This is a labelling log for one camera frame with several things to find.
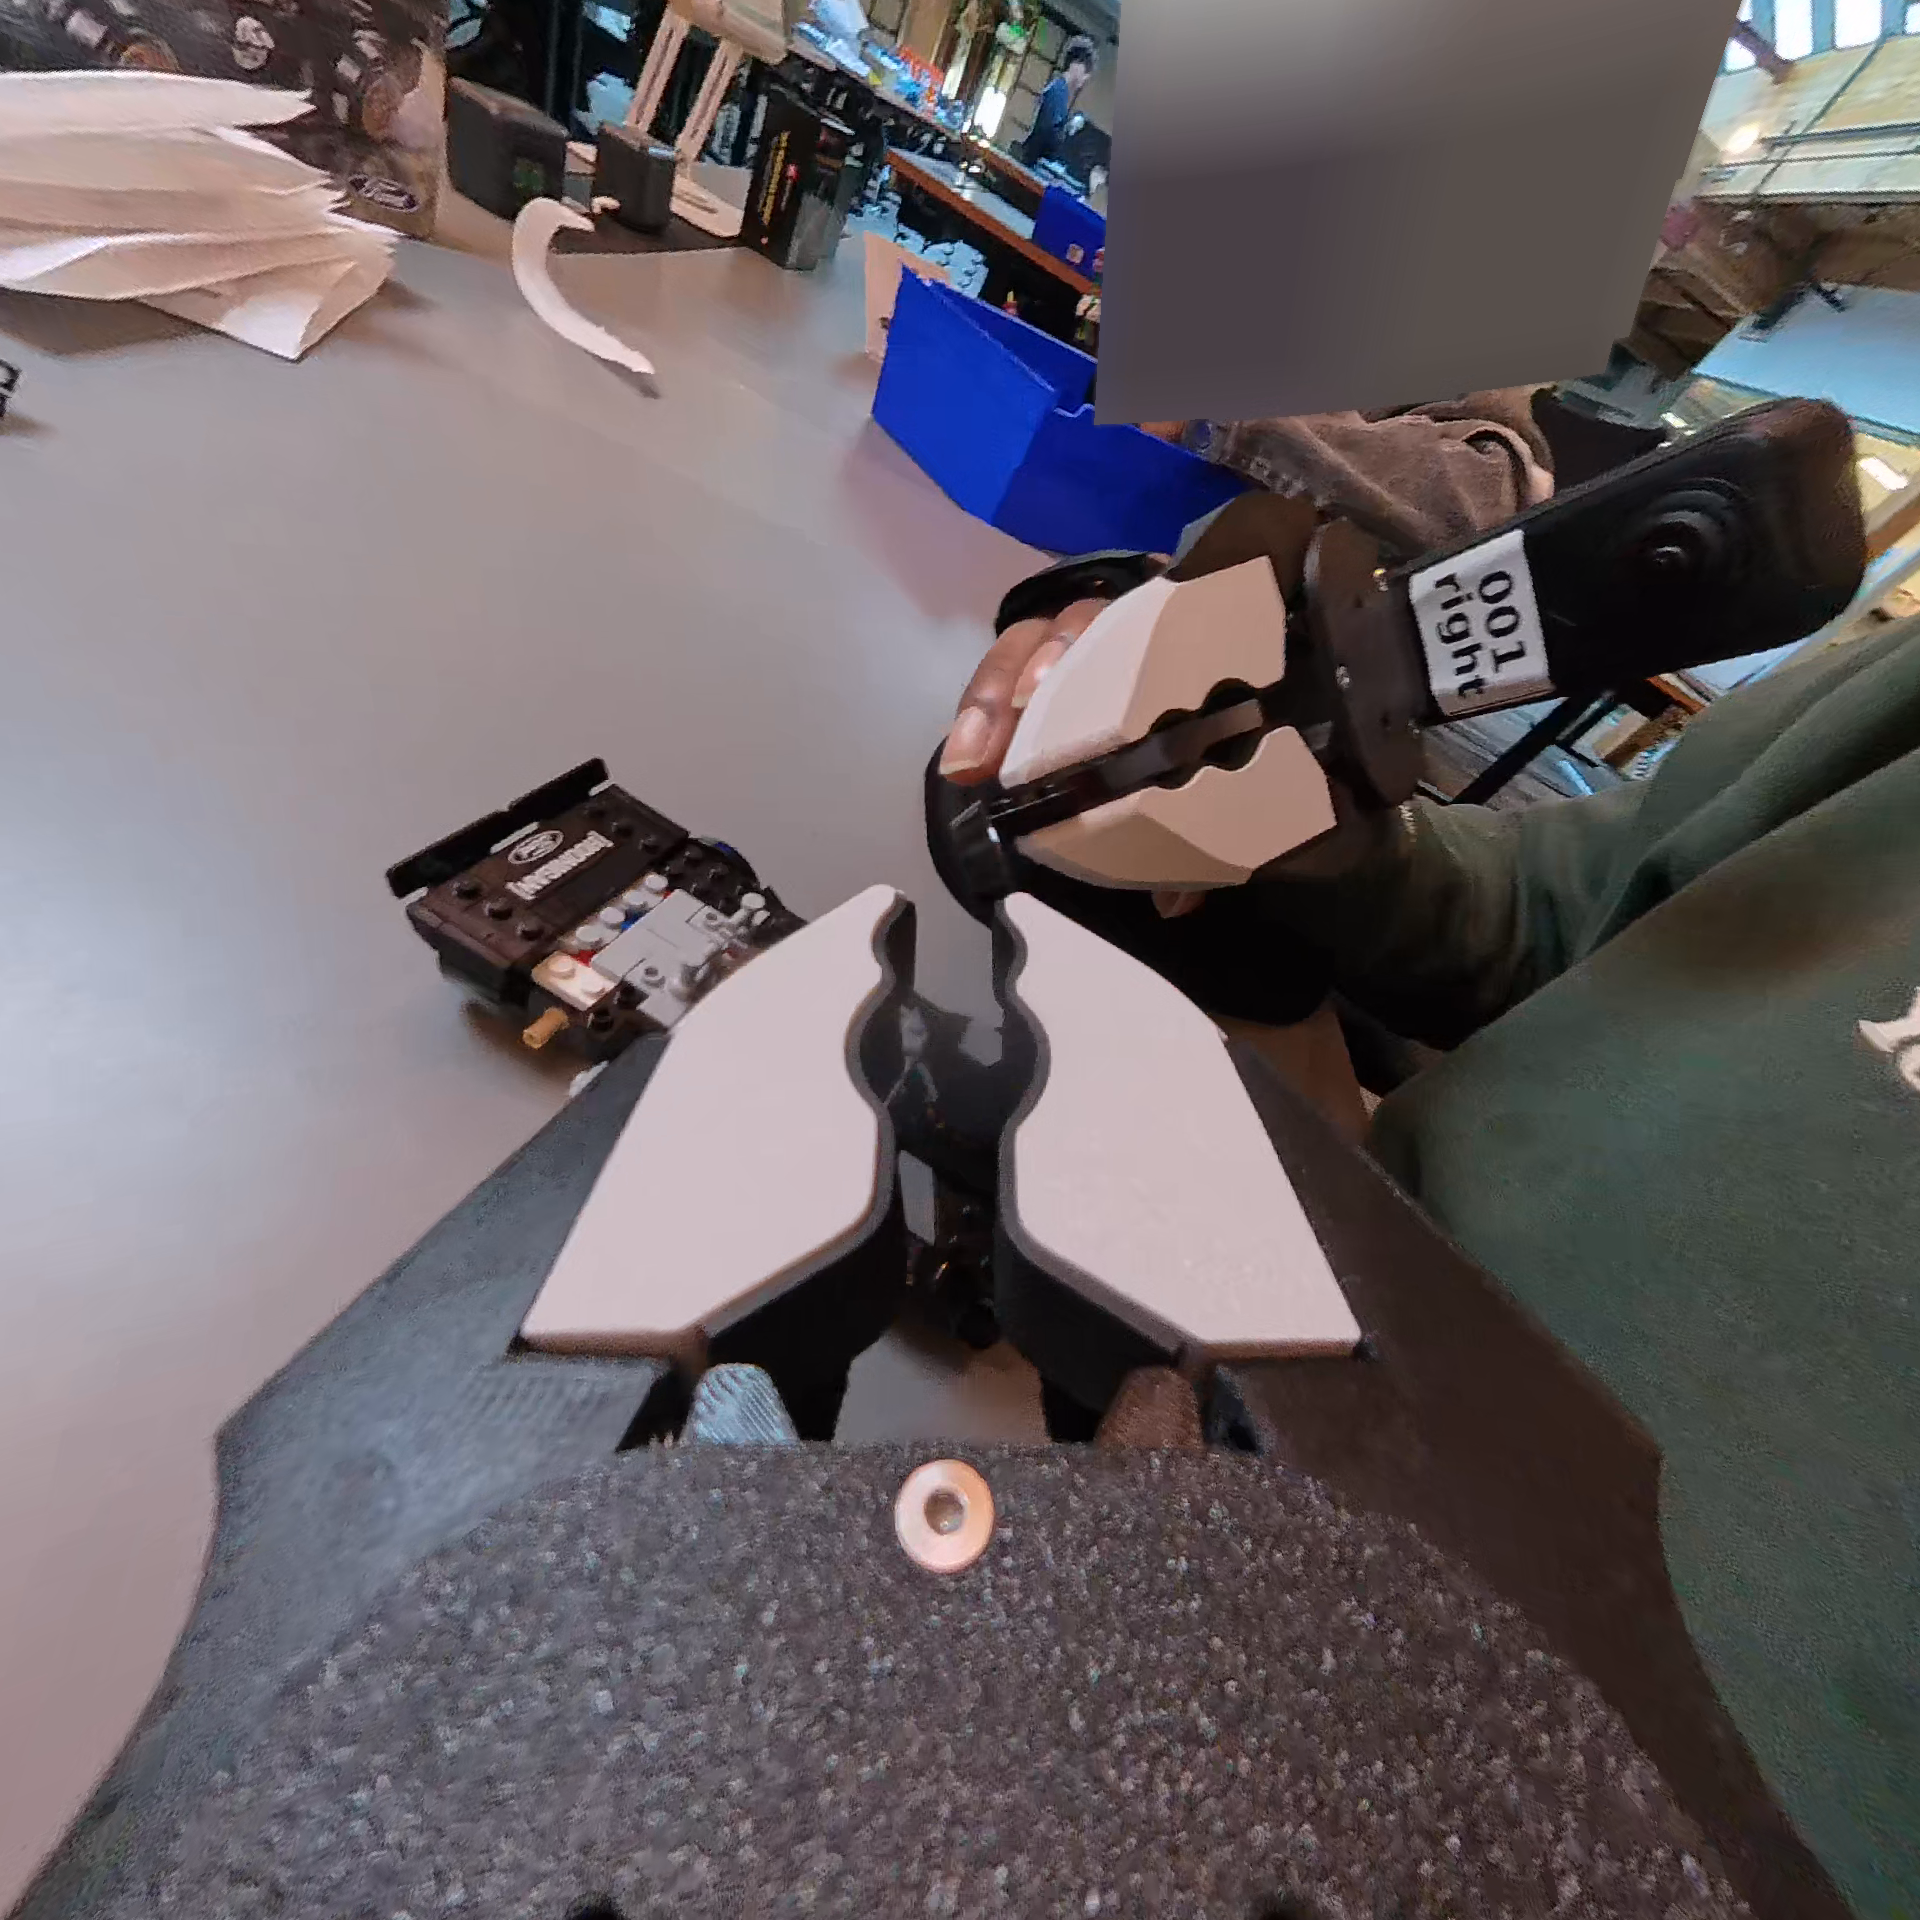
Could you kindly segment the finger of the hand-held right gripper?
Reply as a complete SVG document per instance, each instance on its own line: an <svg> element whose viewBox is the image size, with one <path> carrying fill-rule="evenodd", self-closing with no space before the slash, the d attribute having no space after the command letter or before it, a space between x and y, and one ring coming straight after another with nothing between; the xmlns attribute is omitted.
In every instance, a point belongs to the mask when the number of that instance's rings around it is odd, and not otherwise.
<svg viewBox="0 0 1920 1920"><path fill-rule="evenodd" d="M1038 832L1019 855L1051 873L1129 894L1193 894L1246 882L1337 827L1333 789L1296 727L1262 736L1239 768L1205 766Z"/></svg>
<svg viewBox="0 0 1920 1920"><path fill-rule="evenodd" d="M999 784L1033 784L1131 747L1166 715L1202 711L1221 688L1278 686L1285 667L1287 608L1271 558L1134 587L1038 681Z"/></svg>

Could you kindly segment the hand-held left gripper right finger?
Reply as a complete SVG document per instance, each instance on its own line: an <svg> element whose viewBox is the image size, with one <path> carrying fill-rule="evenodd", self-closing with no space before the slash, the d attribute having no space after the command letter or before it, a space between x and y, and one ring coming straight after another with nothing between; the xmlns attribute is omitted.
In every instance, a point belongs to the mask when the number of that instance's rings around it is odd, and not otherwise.
<svg viewBox="0 0 1920 1920"><path fill-rule="evenodd" d="M1351 1358L1360 1323L1221 1029L1047 903L997 923L999 1321L1045 1376Z"/></svg>

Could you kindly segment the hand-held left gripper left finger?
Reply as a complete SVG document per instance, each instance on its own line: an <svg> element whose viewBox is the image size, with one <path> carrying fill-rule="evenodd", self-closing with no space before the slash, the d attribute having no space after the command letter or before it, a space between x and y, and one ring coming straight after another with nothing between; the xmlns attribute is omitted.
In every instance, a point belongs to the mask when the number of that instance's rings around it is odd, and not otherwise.
<svg viewBox="0 0 1920 1920"><path fill-rule="evenodd" d="M880 1225L857 1042L910 903L873 885L750 960L670 1033L519 1323L533 1353L695 1362Z"/></svg>

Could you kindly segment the black lego car model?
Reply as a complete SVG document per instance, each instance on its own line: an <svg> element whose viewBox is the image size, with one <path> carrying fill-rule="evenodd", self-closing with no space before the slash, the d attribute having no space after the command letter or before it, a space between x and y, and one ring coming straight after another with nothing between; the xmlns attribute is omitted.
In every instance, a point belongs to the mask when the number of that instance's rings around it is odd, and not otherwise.
<svg viewBox="0 0 1920 1920"><path fill-rule="evenodd" d="M784 905L741 853L610 782L599 759L411 853L386 882L448 978L512 1017L528 1049L569 1051L606 1081L585 1097L583 1166L558 1179L560 1218L537 1232L533 1273L514 1285L512 1351L635 1360L686 1381L741 1362L789 1390L841 1385L907 1301L914 1237L903 1161L935 1166L962 1189L990 1182L990 1070L969 1054L967 1024L914 987L914 907L910 933L887 939L898 983L855 1045L880 1104L891 1177L880 1225L720 1335L704 1358L679 1362L528 1351L521 1319L670 1033L750 960L816 919Z"/></svg>

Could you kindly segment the lego set box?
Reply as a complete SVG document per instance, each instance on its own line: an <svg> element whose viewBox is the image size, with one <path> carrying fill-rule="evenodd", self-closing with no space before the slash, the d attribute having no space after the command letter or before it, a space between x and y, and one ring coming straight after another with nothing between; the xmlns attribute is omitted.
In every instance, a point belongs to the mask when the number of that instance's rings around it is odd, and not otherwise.
<svg viewBox="0 0 1920 1920"><path fill-rule="evenodd" d="M139 71L302 91L261 135L320 167L345 210L434 231L448 2L5 2L7 71Z"/></svg>

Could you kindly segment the person's right hand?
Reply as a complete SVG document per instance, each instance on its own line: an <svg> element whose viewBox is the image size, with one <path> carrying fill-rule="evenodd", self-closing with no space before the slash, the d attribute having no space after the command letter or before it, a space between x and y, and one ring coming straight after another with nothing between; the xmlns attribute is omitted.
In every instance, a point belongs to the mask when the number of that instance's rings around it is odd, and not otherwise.
<svg viewBox="0 0 1920 1920"><path fill-rule="evenodd" d="M992 782L1049 670L1104 613L1104 597L1081 597L1047 615L1008 624L976 667L946 731L937 773L971 786Z"/></svg>

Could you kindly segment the black mesh pad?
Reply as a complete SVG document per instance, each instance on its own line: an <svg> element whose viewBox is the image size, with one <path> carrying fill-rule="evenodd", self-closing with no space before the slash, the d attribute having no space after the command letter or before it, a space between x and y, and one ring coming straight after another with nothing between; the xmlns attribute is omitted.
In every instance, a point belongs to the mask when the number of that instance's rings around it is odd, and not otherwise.
<svg viewBox="0 0 1920 1920"><path fill-rule="evenodd" d="M990 923L1010 894L1042 901L1163 976L1330 1113L1365 1111L1440 1058L1333 990L1305 935L1280 926L1275 887L1207 891L1166 912L1150 894L1072 880L1003 848L987 818L997 795L997 784L960 786L928 761L928 855L976 921Z"/></svg>

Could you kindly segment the small blue plastic bin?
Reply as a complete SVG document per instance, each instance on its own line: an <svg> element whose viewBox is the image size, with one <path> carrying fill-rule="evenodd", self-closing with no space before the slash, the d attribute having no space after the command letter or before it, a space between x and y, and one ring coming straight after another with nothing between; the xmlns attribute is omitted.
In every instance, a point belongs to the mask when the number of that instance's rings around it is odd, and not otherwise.
<svg viewBox="0 0 1920 1920"><path fill-rule="evenodd" d="M1106 215L1067 185L1047 183L1031 222L1031 245L1083 281L1099 283Z"/></svg>

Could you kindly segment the person's green sweatshirt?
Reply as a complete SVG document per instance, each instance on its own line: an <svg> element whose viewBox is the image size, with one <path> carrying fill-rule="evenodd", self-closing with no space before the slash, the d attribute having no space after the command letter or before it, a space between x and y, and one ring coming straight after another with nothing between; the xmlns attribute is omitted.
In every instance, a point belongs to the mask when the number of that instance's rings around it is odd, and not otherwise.
<svg viewBox="0 0 1920 1920"><path fill-rule="evenodd" d="M1719 1701L1861 1915L1915 1915L1915 992L1554 983L1385 1102L1403 1186L1664 1454Z"/></svg>

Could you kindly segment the white paper bags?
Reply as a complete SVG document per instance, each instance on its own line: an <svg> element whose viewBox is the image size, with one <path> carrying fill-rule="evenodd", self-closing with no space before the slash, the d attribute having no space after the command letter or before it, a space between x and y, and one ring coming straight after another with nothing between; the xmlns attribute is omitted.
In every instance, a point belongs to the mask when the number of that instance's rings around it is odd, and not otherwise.
<svg viewBox="0 0 1920 1920"><path fill-rule="evenodd" d="M384 286L400 240L279 142L313 110L309 87L9 71L5 290L144 304L297 361Z"/></svg>

